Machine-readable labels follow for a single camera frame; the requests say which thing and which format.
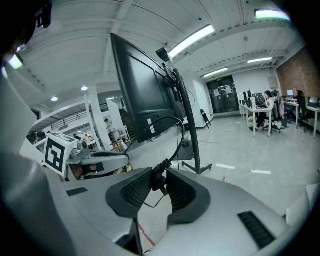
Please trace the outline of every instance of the ceiling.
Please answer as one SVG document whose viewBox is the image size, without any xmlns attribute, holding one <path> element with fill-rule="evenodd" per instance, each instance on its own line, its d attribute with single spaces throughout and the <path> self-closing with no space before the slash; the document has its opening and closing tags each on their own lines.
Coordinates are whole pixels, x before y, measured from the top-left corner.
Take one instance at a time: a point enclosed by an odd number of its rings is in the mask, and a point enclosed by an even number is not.
<svg viewBox="0 0 320 256">
<path fill-rule="evenodd" d="M 24 51 L 19 79 L 12 81 L 29 106 L 54 107 L 80 97 L 83 85 L 98 93 L 120 90 L 110 43 L 116 33 L 157 62 L 168 51 L 211 24 L 215 33 L 174 58 L 180 73 L 199 76 L 228 67 L 226 74 L 276 67 L 304 41 L 289 21 L 257 20 L 255 9 L 276 9 L 267 0 L 53 0 L 51 25 L 37 28 Z M 247 61 L 273 57 L 271 62 Z M 56 102 L 50 99 L 56 96 Z"/>
</svg>

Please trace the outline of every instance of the gray floor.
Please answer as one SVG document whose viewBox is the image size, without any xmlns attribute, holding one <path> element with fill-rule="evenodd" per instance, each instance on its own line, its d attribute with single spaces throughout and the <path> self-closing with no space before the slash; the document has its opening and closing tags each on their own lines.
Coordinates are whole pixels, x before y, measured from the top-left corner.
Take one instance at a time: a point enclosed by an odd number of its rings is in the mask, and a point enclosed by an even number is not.
<svg viewBox="0 0 320 256">
<path fill-rule="evenodd" d="M 212 164 L 212 169 L 202 175 L 225 181 L 243 188 L 279 215 L 284 215 L 303 193 L 306 185 L 320 182 L 320 136 L 313 139 L 313 131 L 303 132 L 291 124 L 281 133 L 259 130 L 256 138 L 246 120 L 240 117 L 214 119 L 210 130 L 197 131 L 201 166 Z M 133 168 L 154 167 L 169 158 L 177 147 L 177 128 L 172 128 L 153 143 L 148 143 L 131 153 Z M 271 174 L 252 173 L 252 170 Z M 151 192 L 146 203 L 155 205 L 161 192 Z M 167 216 L 171 214 L 170 198 L 166 196 L 155 208 L 143 206 L 138 220 L 144 250 L 151 249 L 166 233 Z"/>
</svg>

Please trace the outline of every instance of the person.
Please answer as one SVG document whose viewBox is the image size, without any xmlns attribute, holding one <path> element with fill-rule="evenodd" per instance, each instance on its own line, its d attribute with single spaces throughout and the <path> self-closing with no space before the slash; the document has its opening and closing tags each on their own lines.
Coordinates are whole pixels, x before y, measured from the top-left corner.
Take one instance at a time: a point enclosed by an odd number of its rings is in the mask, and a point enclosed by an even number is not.
<svg viewBox="0 0 320 256">
<path fill-rule="evenodd" d="M 274 108 L 274 99 L 273 99 L 273 96 L 269 90 L 266 90 L 264 92 L 264 97 L 265 97 L 264 104 L 266 105 L 266 107 L 268 109 L 273 109 Z M 256 121 L 256 127 L 257 128 L 261 127 L 263 125 L 263 123 L 265 122 L 265 119 L 267 119 L 267 113 L 265 113 L 265 112 L 260 113 L 260 115 L 258 116 L 257 121 Z"/>
<path fill-rule="evenodd" d="M 108 118 L 106 118 L 106 119 L 104 120 L 104 124 L 105 124 L 106 130 L 108 131 L 108 135 L 109 135 L 110 141 L 111 141 L 111 142 L 114 142 L 114 141 L 115 141 L 115 138 L 113 137 L 113 134 L 112 134 L 112 130 L 113 130 L 112 122 L 109 121 Z"/>
</svg>

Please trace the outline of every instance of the white wall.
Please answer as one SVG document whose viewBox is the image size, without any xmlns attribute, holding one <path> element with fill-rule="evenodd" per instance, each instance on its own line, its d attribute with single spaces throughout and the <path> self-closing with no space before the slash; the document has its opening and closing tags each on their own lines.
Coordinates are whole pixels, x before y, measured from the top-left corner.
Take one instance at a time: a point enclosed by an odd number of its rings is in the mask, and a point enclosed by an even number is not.
<svg viewBox="0 0 320 256">
<path fill-rule="evenodd" d="M 200 77 L 198 77 L 191 71 L 185 72 L 182 77 L 185 86 L 194 95 L 193 97 L 192 94 L 188 91 L 190 104 L 191 106 L 193 105 L 192 113 L 195 127 L 203 128 L 206 126 L 206 123 L 200 113 L 200 110 L 203 110 L 206 113 L 209 120 L 213 118 L 214 113 L 208 86 Z"/>
<path fill-rule="evenodd" d="M 106 103 L 108 105 L 108 112 L 110 114 L 113 128 L 122 129 L 124 127 L 124 123 L 122 122 L 118 105 L 109 99 L 106 101 Z"/>
<path fill-rule="evenodd" d="M 244 100 L 244 92 L 247 93 L 250 90 L 252 94 L 262 93 L 265 94 L 265 91 L 273 91 L 270 89 L 268 78 L 275 76 L 272 69 L 258 69 L 251 70 L 242 73 L 233 74 L 233 81 L 238 96 L 238 100 Z"/>
</svg>

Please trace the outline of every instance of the person sitting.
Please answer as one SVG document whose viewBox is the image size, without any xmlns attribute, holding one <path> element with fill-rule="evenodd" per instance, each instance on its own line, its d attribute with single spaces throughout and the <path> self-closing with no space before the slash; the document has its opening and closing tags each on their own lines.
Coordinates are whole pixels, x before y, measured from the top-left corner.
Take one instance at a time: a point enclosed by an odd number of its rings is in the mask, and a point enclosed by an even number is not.
<svg viewBox="0 0 320 256">
<path fill-rule="evenodd" d="M 274 103 L 274 99 L 271 92 L 269 90 L 266 90 L 264 92 L 264 96 L 265 96 L 264 104 L 266 105 L 266 107 L 268 109 L 273 109 L 275 103 Z M 256 121 L 256 127 L 257 128 L 261 127 L 262 124 L 265 122 L 265 119 L 267 119 L 267 113 L 265 112 L 260 113 Z"/>
</svg>

